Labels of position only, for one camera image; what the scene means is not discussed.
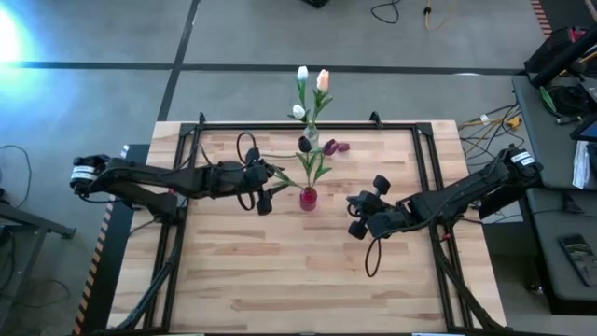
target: black metal frame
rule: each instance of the black metal frame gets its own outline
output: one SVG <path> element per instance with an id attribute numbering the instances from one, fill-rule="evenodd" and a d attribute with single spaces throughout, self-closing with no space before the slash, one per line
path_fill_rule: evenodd
<path id="1" fill-rule="evenodd" d="M 412 134 L 412 141 L 415 149 L 415 157 L 417 160 L 417 166 L 419 170 L 419 177 L 421 181 L 421 187 L 423 191 L 430 190 L 429 188 L 429 181 L 427 179 L 427 173 L 425 170 L 425 162 L 423 157 L 423 147 L 421 143 L 421 136 L 425 136 L 427 140 L 427 144 L 429 146 L 429 153 L 431 158 L 431 165 L 433 167 L 434 177 L 436 179 L 436 184 L 438 189 L 443 188 L 443 181 L 441 179 L 441 171 L 439 167 L 439 159 L 437 156 L 437 149 L 435 145 L 435 139 L 433 136 L 433 130 L 430 123 L 382 123 L 380 121 L 379 116 L 377 113 L 373 113 L 370 118 L 370 122 L 357 122 L 357 123 L 346 123 L 346 122 L 328 122 L 328 123 L 321 123 L 318 127 L 321 130 L 376 130 L 376 129 L 384 129 L 384 130 L 402 130 L 402 131 L 409 131 Z M 304 125 L 300 123 L 252 123 L 247 125 L 246 123 L 204 123 L 204 119 L 200 120 L 199 123 L 183 123 L 181 124 L 179 136 L 178 136 L 178 143 L 176 145 L 176 152 L 174 155 L 174 167 L 177 167 L 180 162 L 183 160 L 184 151 L 185 151 L 185 144 L 187 138 L 192 135 L 192 144 L 195 144 L 200 141 L 201 132 L 203 131 L 227 131 L 227 130 L 302 130 Z M 190 165 L 194 165 L 196 161 L 197 152 L 193 151 L 190 153 L 191 158 L 189 160 Z M 176 228 L 176 237 L 174 246 L 180 245 L 182 247 L 182 241 L 184 238 L 184 231 L 185 231 L 185 221 L 186 221 L 186 212 L 187 212 L 187 205 L 185 207 L 184 212 L 184 220 L 177 223 Z M 160 232 L 160 240 L 158 242 L 158 250 L 156 254 L 156 259 L 154 263 L 154 270 L 152 275 L 152 280 L 155 280 L 162 268 L 164 267 L 164 260 L 166 256 L 166 248 L 168 244 L 168 235 L 170 232 L 170 228 L 172 227 L 173 223 L 163 223 Z M 454 265 L 456 273 L 462 277 L 462 269 L 460 267 L 460 260 L 457 254 L 457 248 L 455 243 L 455 237 L 453 236 L 453 231 L 451 228 L 448 229 L 451 234 L 451 239 L 448 241 L 449 250 L 450 250 L 450 258 L 451 263 Z M 437 228 L 433 228 L 430 230 L 430 239 L 433 242 L 434 239 L 437 239 Z M 161 319 L 161 323 L 159 327 L 154 327 L 154 315 L 156 311 L 156 303 L 155 298 L 148 304 L 145 313 L 145 320 L 143 323 L 142 329 L 136 330 L 113 330 L 110 331 L 110 334 L 156 334 L 156 333 L 164 333 L 168 332 L 170 328 L 170 322 L 172 318 L 172 309 L 174 306 L 174 293 L 176 287 L 176 277 L 178 273 L 178 261 L 180 260 L 180 256 L 176 261 L 175 266 L 169 272 L 169 279 L 168 279 L 168 286 L 166 288 L 166 299 L 164 303 L 163 315 Z M 453 311 L 451 309 L 451 298 L 450 293 L 448 290 L 448 283 L 446 280 L 446 274 L 443 270 L 437 265 L 436 261 L 436 270 L 437 270 L 437 280 L 439 285 L 439 293 L 440 299 L 442 302 L 442 307 L 444 309 L 444 315 L 446 320 L 446 328 L 450 330 L 456 327 L 453 317 Z M 470 315 L 470 311 L 465 305 L 464 299 L 458 294 L 459 301 L 461 303 L 461 310 L 462 316 L 464 320 L 464 324 L 466 328 L 472 327 L 472 319 Z"/>

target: black floor line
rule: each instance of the black floor line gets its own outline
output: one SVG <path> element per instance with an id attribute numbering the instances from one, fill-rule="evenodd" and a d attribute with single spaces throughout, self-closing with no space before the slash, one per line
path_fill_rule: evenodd
<path id="1" fill-rule="evenodd" d="M 103 62 L 9 62 L 2 66 L 23 69 L 85 69 L 85 70 L 174 70 L 214 72 L 295 72 L 302 64 L 225 64 L 225 63 L 103 63 Z M 309 70 L 326 69 L 338 73 L 354 74 L 410 74 L 410 75 L 459 75 L 513 76 L 522 68 L 467 68 L 427 66 L 375 66 L 375 65 L 307 65 Z"/>
<path id="2" fill-rule="evenodd" d="M 183 71 L 231 71 L 231 72 L 294 72 L 305 64 L 183 64 Z M 522 68 L 467 68 L 428 66 L 367 66 L 367 65 L 308 65 L 310 71 L 326 69 L 331 72 L 357 74 L 413 74 L 413 75 L 486 75 L 513 76 L 524 72 Z"/>
<path id="3" fill-rule="evenodd" d="M 176 57 L 174 58 L 174 68 L 170 73 L 170 77 L 168 78 L 168 84 L 166 84 L 166 91 L 164 92 L 164 96 L 161 100 L 160 112 L 158 113 L 158 121 L 166 121 L 168 119 L 168 114 L 170 113 L 170 105 L 172 104 L 172 99 L 174 98 L 174 90 L 176 89 L 176 83 L 178 82 L 178 78 L 180 77 L 180 70 L 182 68 L 183 61 L 185 60 L 188 41 L 190 39 L 190 34 L 193 31 L 193 24 L 195 23 L 195 16 L 197 14 L 200 1 L 201 0 L 193 0 L 193 2 L 190 4 L 190 9 L 188 10 L 187 15 L 187 22 L 185 22 L 185 29 L 183 30 L 183 34 L 180 37 L 178 51 L 176 52 Z"/>
<path id="4" fill-rule="evenodd" d="M 172 63 L 105 63 L 105 62 L 7 62 L 0 67 L 19 69 L 74 70 L 171 70 Z"/>

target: wood grain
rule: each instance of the wood grain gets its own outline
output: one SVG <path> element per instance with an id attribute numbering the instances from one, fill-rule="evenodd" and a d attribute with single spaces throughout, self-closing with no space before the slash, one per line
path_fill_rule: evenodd
<path id="1" fill-rule="evenodd" d="M 156 125 L 149 164 L 172 167 L 179 126 Z M 433 127 L 445 184 L 467 176 L 455 123 L 433 121 Z M 201 143 L 212 161 L 237 160 L 238 133 L 203 132 Z M 300 132 L 254 135 L 261 153 L 285 155 L 297 149 Z M 370 238 L 359 242 L 346 231 L 352 221 L 346 196 L 372 190 L 375 175 L 385 175 L 392 183 L 383 196 L 388 202 L 421 190 L 410 132 L 322 131 L 322 143 L 330 138 L 350 142 L 352 149 L 327 160 L 333 170 L 318 183 L 318 204 L 312 212 L 300 210 L 299 189 L 277 194 L 266 217 L 243 211 L 235 198 L 191 201 L 172 332 L 445 331 L 428 232 L 395 234 L 383 241 L 381 270 L 368 278 L 363 262 Z M 424 141 L 423 152 L 433 186 Z M 306 181 L 298 160 L 267 160 L 286 168 L 296 181 Z M 142 212 L 133 226 L 149 219 Z M 466 282 L 490 315 L 505 323 L 481 226 L 461 222 L 455 231 Z M 159 234 L 156 224 L 129 239 L 110 326 L 120 322 L 146 290 Z M 453 287 L 450 294 L 460 319 Z"/>

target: vase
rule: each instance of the vase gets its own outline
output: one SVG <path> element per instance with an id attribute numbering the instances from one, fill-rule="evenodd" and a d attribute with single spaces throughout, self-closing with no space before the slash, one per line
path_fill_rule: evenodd
<path id="1" fill-rule="evenodd" d="M 300 208 L 304 211 L 312 211 L 317 206 L 317 190 L 305 188 L 300 192 Z"/>
<path id="2" fill-rule="evenodd" d="M 308 124 L 305 128 L 305 131 L 302 134 L 309 139 L 311 143 L 311 148 L 316 149 L 319 148 L 319 130 L 315 124 Z"/>

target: desk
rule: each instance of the desk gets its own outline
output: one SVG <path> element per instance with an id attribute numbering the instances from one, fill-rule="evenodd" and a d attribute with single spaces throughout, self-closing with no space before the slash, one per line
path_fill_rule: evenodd
<path id="1" fill-rule="evenodd" d="M 172 166 L 180 124 L 156 125 L 149 164 Z M 465 177 L 455 122 L 434 121 L 433 130 L 445 183 Z M 201 143 L 212 161 L 236 160 L 238 133 L 203 131 Z M 300 133 L 277 130 L 255 131 L 254 135 L 262 153 L 284 155 L 296 150 Z M 352 149 L 327 161 L 333 170 L 318 184 L 319 200 L 311 213 L 299 209 L 298 189 L 277 194 L 273 212 L 266 217 L 243 211 L 235 198 L 191 201 L 171 332 L 445 330 L 426 230 L 396 234 L 384 241 L 381 270 L 372 279 L 363 269 L 370 238 L 359 242 L 346 232 L 351 223 L 346 196 L 372 189 L 376 174 L 385 175 L 393 185 L 386 200 L 420 190 L 410 133 L 322 131 L 320 141 L 332 137 L 350 142 Z M 298 161 L 268 161 L 303 182 Z M 149 219 L 148 213 L 137 213 L 132 226 Z M 455 230 L 466 282 L 490 315 L 505 324 L 481 226 L 461 222 Z M 159 235 L 156 224 L 129 239 L 108 326 L 122 321 L 145 292 Z M 92 289 L 88 296 L 101 294 Z M 455 296 L 453 287 L 451 295 Z M 155 323 L 160 322 L 163 297 L 163 293 L 158 297 Z M 452 299 L 452 304 L 457 306 L 457 300 Z"/>
<path id="2" fill-rule="evenodd" d="M 586 191 L 569 191 L 568 194 L 587 215 L 597 216 L 594 208 L 597 194 Z M 597 287 L 582 283 L 558 242 L 564 235 L 580 233 L 592 250 L 597 251 L 597 218 L 549 211 L 562 208 L 560 191 L 529 189 L 527 197 L 532 209 L 528 215 L 531 215 L 542 251 L 538 269 L 552 313 L 597 315 Z"/>
<path id="3" fill-rule="evenodd" d="M 577 125 L 556 124 L 555 118 L 543 107 L 541 94 L 531 85 L 528 77 L 515 76 L 512 84 L 533 153 L 537 162 L 543 164 L 543 185 L 547 189 L 577 189 L 572 185 L 576 141 L 570 139 L 570 133 Z M 585 189 L 597 190 L 597 182 L 592 174 Z"/>

